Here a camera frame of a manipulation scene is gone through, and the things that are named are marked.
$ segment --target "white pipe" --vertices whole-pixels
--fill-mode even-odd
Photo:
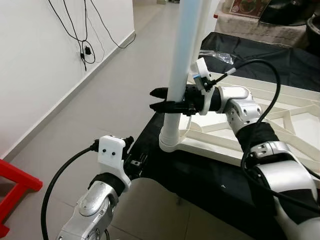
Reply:
[[[208,17],[210,2],[211,0],[182,0],[180,2],[178,32],[175,40],[167,101],[180,102],[183,99],[192,57],[198,43],[196,40],[203,36],[203,33],[198,36],[200,34],[198,31],[202,28],[204,31],[203,25],[205,25],[205,20]],[[179,142],[179,122],[179,113],[165,114],[163,127],[159,135],[159,145],[162,150],[166,152],[175,150],[172,147]]]

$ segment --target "clear plastic bag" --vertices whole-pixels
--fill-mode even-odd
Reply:
[[[237,56],[235,55],[225,53],[225,52],[214,51],[214,50],[200,50],[199,55],[212,56],[230,65],[233,65],[235,58],[237,58]]]

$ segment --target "black cloth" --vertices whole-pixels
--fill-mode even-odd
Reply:
[[[202,50],[214,50],[237,56],[234,65],[245,60],[263,59],[278,70],[283,85],[320,92],[320,57],[299,48],[283,48],[236,36],[211,32],[202,42]],[[225,73],[233,66],[212,56],[204,57],[208,70]],[[246,65],[233,75],[275,83],[275,76],[263,64]]]
[[[279,71],[282,84],[320,91],[320,59],[301,49],[281,48],[215,32],[203,40],[201,48],[237,55],[236,64],[246,59],[267,60]],[[212,56],[204,58],[212,72],[224,73],[232,68]],[[239,69],[235,75],[275,82],[269,69],[259,64]],[[142,153],[148,156],[141,177],[156,180],[257,240],[286,239],[275,219],[253,204],[248,182],[239,167],[180,150],[163,152],[159,148],[163,122],[164,114],[155,113],[130,150],[133,158],[138,159]]]

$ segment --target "tiled floor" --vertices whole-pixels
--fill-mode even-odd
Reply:
[[[153,111],[150,90],[166,86],[171,68],[178,4],[134,7],[137,37],[11,162],[40,178],[44,187],[29,193],[7,219],[4,240],[40,240],[40,209],[45,190],[57,169],[95,138],[112,134],[137,138]],[[73,206],[98,172],[97,154],[90,152],[61,176],[47,211],[48,234],[55,239]],[[150,179],[133,181],[120,197],[109,226],[111,239],[121,240],[248,240],[230,225],[206,213]]]

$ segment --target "red plastic object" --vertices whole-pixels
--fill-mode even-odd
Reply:
[[[38,178],[21,171],[19,168],[11,165],[10,163],[0,159],[0,176],[5,177],[16,183],[11,191],[0,202],[0,238],[3,238],[9,232],[9,228],[2,224],[8,213],[11,212],[13,207],[19,199],[25,194],[27,189],[39,191],[43,183]]]

